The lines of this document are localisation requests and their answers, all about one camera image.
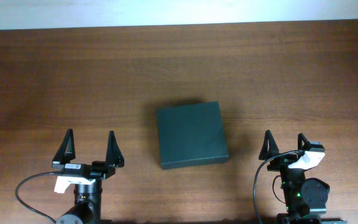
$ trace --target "cable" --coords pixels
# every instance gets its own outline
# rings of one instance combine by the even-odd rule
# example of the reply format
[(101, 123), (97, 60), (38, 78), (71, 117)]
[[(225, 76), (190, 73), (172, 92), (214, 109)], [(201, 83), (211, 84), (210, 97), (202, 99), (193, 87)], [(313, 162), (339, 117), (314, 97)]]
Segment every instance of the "cable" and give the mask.
[(285, 203), (285, 202), (283, 202), (282, 200), (280, 200), (280, 199), (278, 198), (278, 196), (276, 195), (276, 192), (274, 191), (274, 183), (276, 182), (276, 179), (279, 178), (279, 177), (281, 177), (281, 176), (280, 176), (280, 175), (277, 175), (277, 176), (274, 177), (274, 179), (273, 179), (273, 184), (272, 184), (273, 194), (274, 194), (274, 196), (277, 198), (277, 200), (279, 200), (281, 203)]
[(253, 196), (254, 196), (254, 209), (255, 209), (255, 214), (256, 214), (256, 217), (258, 218), (258, 222), (259, 224), (263, 224), (262, 222), (262, 219), (260, 218), (260, 215), (259, 215), (259, 212), (258, 212), (258, 208), (257, 208), (257, 205), (256, 205), (256, 181), (258, 180), (258, 175), (259, 175), (259, 172), (261, 170), (261, 168), (268, 162), (276, 159), (276, 158), (279, 158), (279, 157), (282, 157), (282, 156), (285, 156), (285, 155), (288, 155), (288, 154), (297, 154), (298, 153), (298, 150), (292, 150), (292, 151), (288, 151), (288, 152), (284, 152), (283, 154), (280, 154), (280, 155), (277, 155), (277, 156), (273, 156), (271, 157), (270, 159), (267, 159), (265, 160), (260, 166), (259, 168), (257, 169), (256, 171), (256, 174), (255, 174), (255, 179), (254, 179), (254, 192), (253, 192)]
[(31, 180), (31, 179), (34, 179), (36, 177), (43, 177), (43, 176), (47, 176), (47, 175), (59, 175), (61, 174), (61, 172), (44, 172), (44, 173), (41, 173), (41, 174), (35, 174), (35, 175), (32, 175), (31, 177), (28, 177), (24, 180), (22, 180), (22, 182), (20, 182), (17, 187), (16, 187), (16, 190), (15, 190), (15, 196), (16, 196), (16, 199), (23, 205), (25, 206), (26, 208), (28, 208), (29, 210), (32, 210), (33, 212), (39, 214), (39, 215), (42, 215), (43, 217), (45, 218), (48, 218), (50, 221), (52, 221), (53, 223), (56, 223), (56, 220), (54, 220), (52, 217), (50, 217), (49, 215), (43, 213), (43, 212), (40, 212), (38, 211), (37, 209), (31, 207), (30, 205), (26, 204), (20, 197), (19, 197), (19, 189), (20, 187), (26, 183), (27, 181)]

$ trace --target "white wall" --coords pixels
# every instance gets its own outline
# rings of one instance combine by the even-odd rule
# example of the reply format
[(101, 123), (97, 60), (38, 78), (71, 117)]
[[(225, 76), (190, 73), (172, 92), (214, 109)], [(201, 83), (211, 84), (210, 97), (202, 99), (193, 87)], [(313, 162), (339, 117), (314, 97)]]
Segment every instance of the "white wall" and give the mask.
[(0, 0), (0, 29), (358, 19), (358, 0)]

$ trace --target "wooden table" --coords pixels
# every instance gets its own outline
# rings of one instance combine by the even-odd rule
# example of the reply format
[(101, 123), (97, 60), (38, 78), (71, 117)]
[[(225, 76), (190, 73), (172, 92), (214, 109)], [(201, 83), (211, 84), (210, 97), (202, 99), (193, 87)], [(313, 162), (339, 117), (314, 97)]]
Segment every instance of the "wooden table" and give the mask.
[[(157, 108), (219, 101), (227, 164), (162, 170)], [(326, 157), (306, 173), (331, 186), (325, 217), (358, 223), (358, 21), (0, 31), (0, 223), (48, 223), (14, 196), (51, 170), (73, 128), (77, 163), (103, 160), (109, 130), (125, 167), (103, 182), (102, 217), (135, 222), (249, 220), (264, 132)], [(261, 172), (264, 217), (285, 212)], [(32, 180), (22, 198), (58, 218), (73, 187)], [(283, 197), (279, 184), (275, 187)]]

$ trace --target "green square object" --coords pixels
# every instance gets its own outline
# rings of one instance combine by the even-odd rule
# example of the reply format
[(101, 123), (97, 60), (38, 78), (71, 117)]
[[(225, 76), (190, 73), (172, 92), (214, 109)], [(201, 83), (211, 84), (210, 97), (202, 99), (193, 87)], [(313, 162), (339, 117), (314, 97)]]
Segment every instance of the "green square object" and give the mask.
[(162, 169), (229, 159), (218, 102), (162, 108), (157, 122)]

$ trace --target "wood grain tabletop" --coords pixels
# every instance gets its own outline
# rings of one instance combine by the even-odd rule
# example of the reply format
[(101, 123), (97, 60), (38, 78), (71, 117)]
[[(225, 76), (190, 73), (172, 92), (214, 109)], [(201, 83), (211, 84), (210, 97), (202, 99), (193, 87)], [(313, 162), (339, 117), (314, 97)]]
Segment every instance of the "wood grain tabletop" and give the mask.
[[(207, 101), (219, 101), (229, 161), (162, 170), (156, 110)], [(48, 223), (14, 189), (52, 170), (68, 128), (76, 163), (104, 160), (116, 134), (126, 163), (103, 182), (103, 218), (254, 219), (270, 129), (282, 152), (300, 132), (323, 143), (326, 157), (306, 177), (331, 186), (324, 217), (358, 223), (358, 21), (0, 30), (0, 223)], [(259, 175), (266, 219), (285, 213), (276, 175)], [(55, 181), (31, 180), (20, 195), (58, 218), (74, 197), (73, 186), (54, 193)]]

